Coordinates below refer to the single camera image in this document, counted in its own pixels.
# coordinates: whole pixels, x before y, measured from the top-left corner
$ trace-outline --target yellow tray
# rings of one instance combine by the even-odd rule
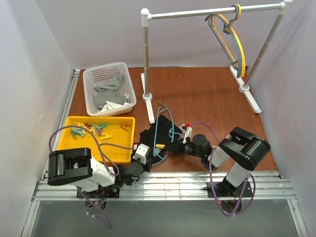
[[[99,143],[113,143],[125,147],[132,147],[134,140],[135,118],[132,117],[82,117],[69,116],[66,120],[66,125],[75,125],[75,122],[83,124],[96,124],[98,127],[100,123],[107,123],[108,126],[103,128],[102,133],[109,134],[112,138],[101,140],[102,136],[96,134]],[[129,124],[128,131],[120,127],[121,124]],[[86,132],[84,137],[76,135],[76,139],[71,134],[71,128],[66,128],[61,131],[61,139],[59,141],[58,150],[73,149],[88,147],[91,149],[93,157],[103,162],[99,153],[98,147],[94,139]],[[130,155],[132,150],[125,150],[113,146],[102,146],[102,152],[115,163],[130,163]]]

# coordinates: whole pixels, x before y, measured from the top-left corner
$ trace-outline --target aluminum frame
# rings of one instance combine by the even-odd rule
[[[67,97],[64,111],[58,127],[61,127],[68,116],[76,89],[80,70],[74,70],[72,85]],[[54,141],[54,149],[57,148],[59,136]],[[27,216],[21,237],[30,237],[38,213],[41,201],[79,200],[76,198],[75,186],[49,186],[47,185],[47,165],[43,172],[42,180],[36,185],[32,204]],[[223,180],[227,172],[214,172],[214,182]],[[292,214],[292,218],[299,237],[308,236],[301,212],[297,205],[295,192],[291,181],[282,179],[277,171],[254,171],[252,174],[256,181],[256,195],[254,199],[286,199]],[[208,172],[152,172],[144,173],[139,182],[133,186],[124,186],[120,190],[119,198],[109,198],[108,201],[150,201],[150,200],[214,200],[207,197],[207,191],[203,190],[209,182]]]

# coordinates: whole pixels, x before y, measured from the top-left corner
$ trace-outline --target metal pole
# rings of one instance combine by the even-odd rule
[[[282,3],[242,6],[241,11],[242,12],[261,11],[261,10],[280,9],[281,7],[282,7]],[[204,16],[204,15],[211,15],[211,14],[224,14],[224,13],[234,13],[234,12],[236,12],[234,7],[216,8],[216,9],[208,9],[208,10],[195,10],[195,11],[179,11],[179,12],[170,12],[170,13],[162,13],[162,14],[151,14],[149,16],[149,20],[188,17],[188,16]]]
[[[273,25],[272,25],[269,33],[268,33],[268,36],[267,36],[265,42],[263,43],[263,46],[261,47],[261,50],[260,50],[260,52],[258,54],[258,57],[256,58],[253,66],[252,66],[252,69],[251,69],[251,71],[250,71],[250,73],[248,75],[248,78],[247,78],[247,80],[244,83],[245,87],[249,86],[249,83],[250,83],[250,81],[251,81],[251,79],[253,77],[253,74],[255,73],[255,71],[256,71],[256,69],[257,69],[257,67],[258,67],[258,65],[259,65],[259,63],[260,63],[260,61],[261,61],[261,59],[262,59],[262,57],[264,55],[264,53],[266,52],[266,49],[268,48],[268,45],[269,45],[269,43],[270,43],[270,41],[272,39],[272,36],[276,32],[276,29],[277,29],[282,17],[283,17],[283,15],[281,15],[281,14],[277,15],[276,20],[273,23]]]
[[[144,28],[144,76],[145,76],[145,96],[149,96],[149,58],[148,58],[148,27]]]

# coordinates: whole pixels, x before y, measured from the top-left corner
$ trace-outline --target orange clothespin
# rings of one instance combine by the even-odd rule
[[[101,133],[104,137],[101,137],[101,140],[110,139],[112,136],[109,134]]]
[[[124,130],[128,131],[127,127],[130,127],[130,124],[121,124],[120,127],[123,128]]]

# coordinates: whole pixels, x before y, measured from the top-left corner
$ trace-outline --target white rod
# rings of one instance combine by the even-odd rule
[[[280,2],[276,4],[242,6],[241,11],[261,11],[261,10],[280,9],[281,7],[282,7],[282,3]],[[225,8],[216,8],[216,9],[208,9],[208,10],[179,11],[179,12],[170,12],[170,13],[162,13],[162,14],[149,14],[147,20],[188,17],[188,16],[204,16],[204,15],[210,15],[210,14],[234,13],[235,11],[236,10],[234,7],[225,7]]]

